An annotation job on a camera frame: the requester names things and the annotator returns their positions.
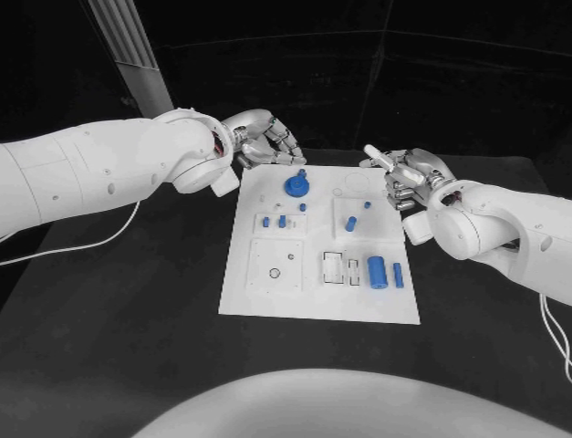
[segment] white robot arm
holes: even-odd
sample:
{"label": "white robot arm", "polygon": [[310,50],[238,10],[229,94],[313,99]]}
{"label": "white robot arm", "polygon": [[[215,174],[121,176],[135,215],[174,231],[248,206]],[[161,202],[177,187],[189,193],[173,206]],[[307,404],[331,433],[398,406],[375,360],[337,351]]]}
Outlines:
{"label": "white robot arm", "polygon": [[[380,153],[370,160],[386,170],[389,202],[398,210],[427,210],[403,219],[414,245],[432,237],[458,260],[493,266],[533,291],[572,306],[572,201],[520,193],[480,182],[457,181],[444,162],[427,151]],[[519,239],[516,247],[506,247]]]}
{"label": "white robot arm", "polygon": [[305,163],[294,136],[265,109],[225,122],[193,109],[176,109],[153,120],[88,123],[0,144],[0,238],[137,203],[163,183],[180,193],[210,185],[222,196],[239,185],[231,168],[238,151],[248,168]]}

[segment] white board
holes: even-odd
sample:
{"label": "white board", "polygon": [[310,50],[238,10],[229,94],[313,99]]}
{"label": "white board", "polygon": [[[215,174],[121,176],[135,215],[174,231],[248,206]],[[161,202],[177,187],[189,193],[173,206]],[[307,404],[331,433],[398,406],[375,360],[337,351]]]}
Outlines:
{"label": "white board", "polygon": [[[383,169],[304,169],[310,189],[301,198],[284,191],[298,168],[264,165],[244,171],[219,313],[419,324],[401,217],[385,199]],[[282,215],[285,226],[278,227]],[[357,219],[352,232],[344,230],[349,216]],[[324,283],[324,252],[341,254],[341,284]],[[385,289],[370,288],[370,256],[383,258]],[[339,268],[336,260],[331,269]],[[349,260],[357,261],[354,286]],[[403,288],[395,287],[393,263],[401,263]]]}

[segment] blue object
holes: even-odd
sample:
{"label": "blue object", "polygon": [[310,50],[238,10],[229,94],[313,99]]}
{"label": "blue object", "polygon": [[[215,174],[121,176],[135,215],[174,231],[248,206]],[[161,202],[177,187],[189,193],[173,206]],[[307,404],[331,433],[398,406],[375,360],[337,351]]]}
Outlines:
{"label": "blue object", "polygon": [[344,229],[349,231],[349,232],[352,232],[353,230],[354,230],[354,221],[356,221],[357,219],[353,217],[353,216],[350,216],[350,218],[349,218],[349,221],[347,221],[347,226],[344,227]]}
{"label": "blue object", "polygon": [[308,180],[305,179],[305,171],[301,169],[298,174],[285,181],[285,193],[294,198],[300,198],[308,194]]}
{"label": "blue object", "polygon": [[386,270],[383,268],[383,259],[375,255],[369,257],[369,282],[373,289],[385,289],[388,286]]}
{"label": "blue object", "polygon": [[393,263],[395,271],[395,287],[403,287],[403,279],[401,278],[401,264]]}

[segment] table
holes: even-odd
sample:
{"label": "table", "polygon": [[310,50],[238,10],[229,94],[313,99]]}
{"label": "table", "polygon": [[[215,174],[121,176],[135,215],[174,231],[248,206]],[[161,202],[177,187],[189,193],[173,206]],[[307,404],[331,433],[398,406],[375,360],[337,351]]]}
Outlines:
{"label": "table", "polygon": [[[305,154],[314,165],[365,158]],[[441,158],[460,179],[546,192],[525,158]],[[219,315],[235,202],[166,184],[115,240],[30,263],[0,314],[0,436],[125,437],[200,392],[298,368],[437,383],[572,432],[537,294],[434,241],[406,239],[421,326]],[[131,208],[58,222],[40,250],[101,240]],[[572,308],[550,304],[572,341]]]}

